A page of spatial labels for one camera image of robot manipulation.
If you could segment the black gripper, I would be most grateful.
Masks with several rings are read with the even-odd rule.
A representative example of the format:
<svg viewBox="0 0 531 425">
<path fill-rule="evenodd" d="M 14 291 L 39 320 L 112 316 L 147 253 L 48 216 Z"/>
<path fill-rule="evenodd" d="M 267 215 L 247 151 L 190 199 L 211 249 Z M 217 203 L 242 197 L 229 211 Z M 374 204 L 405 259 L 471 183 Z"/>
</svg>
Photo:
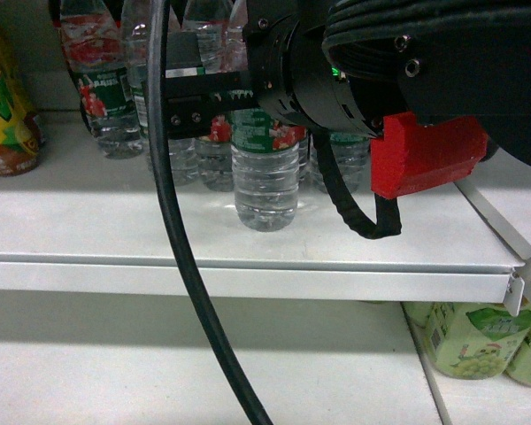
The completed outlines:
<svg viewBox="0 0 531 425">
<path fill-rule="evenodd" d="M 233 111 L 263 109 L 284 124 L 374 138 L 382 113 L 367 103 L 377 93 L 331 66 L 321 49 L 322 27 L 313 27 L 317 3 L 249 1 L 242 29 L 242 71 L 210 73 L 196 32 L 171 33 L 161 78 L 161 112 L 173 139 L 208 135 L 212 119 Z"/>
</svg>

